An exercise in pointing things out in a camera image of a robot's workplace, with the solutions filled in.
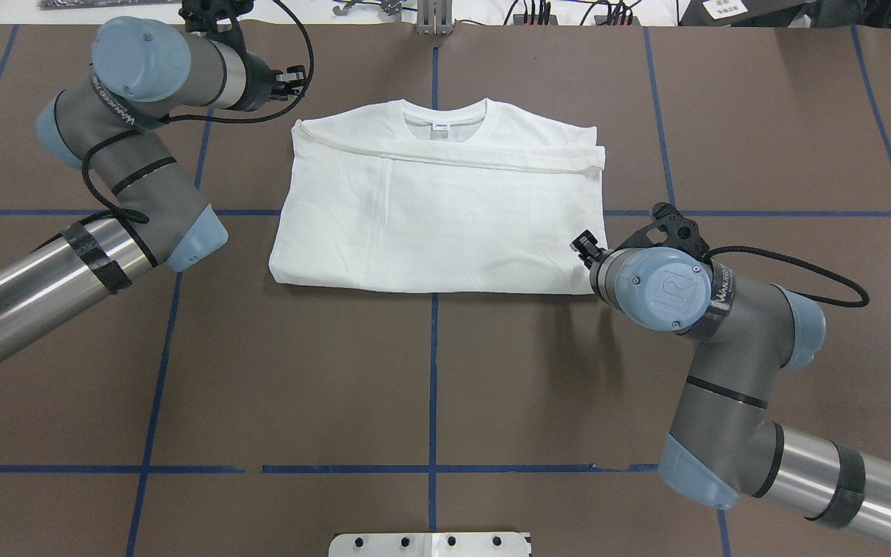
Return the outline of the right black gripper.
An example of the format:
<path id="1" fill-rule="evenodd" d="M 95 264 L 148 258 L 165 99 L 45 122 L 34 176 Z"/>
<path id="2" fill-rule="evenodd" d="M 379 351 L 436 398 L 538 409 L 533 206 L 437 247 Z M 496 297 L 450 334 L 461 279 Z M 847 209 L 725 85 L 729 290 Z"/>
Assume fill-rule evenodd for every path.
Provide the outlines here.
<path id="1" fill-rule="evenodd" d="M 616 251 L 603 249 L 597 237 L 591 231 L 583 231 L 574 237 L 570 248 L 580 258 L 585 268 L 589 268 L 589 283 L 594 295 L 601 299 L 612 299 L 613 282 L 609 267 L 615 260 Z"/>

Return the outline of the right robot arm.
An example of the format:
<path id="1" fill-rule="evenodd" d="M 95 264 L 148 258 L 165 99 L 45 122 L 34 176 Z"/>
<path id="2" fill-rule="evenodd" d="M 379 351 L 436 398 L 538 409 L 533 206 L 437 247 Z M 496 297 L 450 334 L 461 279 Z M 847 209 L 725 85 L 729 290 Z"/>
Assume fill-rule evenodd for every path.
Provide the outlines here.
<path id="1" fill-rule="evenodd" d="M 824 344 L 816 301 L 664 244 L 604 250 L 584 231 L 572 250 L 601 300 L 695 346 L 657 466 L 672 490 L 723 511 L 759 498 L 891 545 L 891 462 L 767 417 L 781 371 Z"/>

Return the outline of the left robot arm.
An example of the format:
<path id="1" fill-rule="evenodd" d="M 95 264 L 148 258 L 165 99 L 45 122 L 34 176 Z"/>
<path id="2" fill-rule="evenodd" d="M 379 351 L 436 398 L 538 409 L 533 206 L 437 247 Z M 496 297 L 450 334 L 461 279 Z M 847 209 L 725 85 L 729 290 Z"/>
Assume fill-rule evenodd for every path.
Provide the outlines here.
<path id="1" fill-rule="evenodd" d="M 226 125 L 283 116 L 314 77 L 301 22 L 304 66 L 271 68 L 245 46 L 247 1 L 185 1 L 185 25 L 121 15 L 103 24 L 88 73 L 36 119 L 40 144 L 77 169 L 101 209 L 67 225 L 0 271 L 0 363 L 146 272 L 183 272 L 219 250 L 227 230 L 159 137 L 180 122 Z"/>

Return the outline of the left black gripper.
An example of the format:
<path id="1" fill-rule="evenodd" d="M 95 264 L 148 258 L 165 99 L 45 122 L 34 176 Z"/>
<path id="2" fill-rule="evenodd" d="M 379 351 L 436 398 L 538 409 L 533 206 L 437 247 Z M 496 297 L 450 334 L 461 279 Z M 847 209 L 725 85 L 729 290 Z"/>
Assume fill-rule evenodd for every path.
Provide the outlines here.
<path id="1" fill-rule="evenodd" d="M 243 54 L 241 60 L 245 70 L 241 112 L 261 109 L 268 102 L 297 98 L 309 83 L 305 66 L 287 67 L 284 71 L 273 70 L 260 56 L 250 52 Z"/>

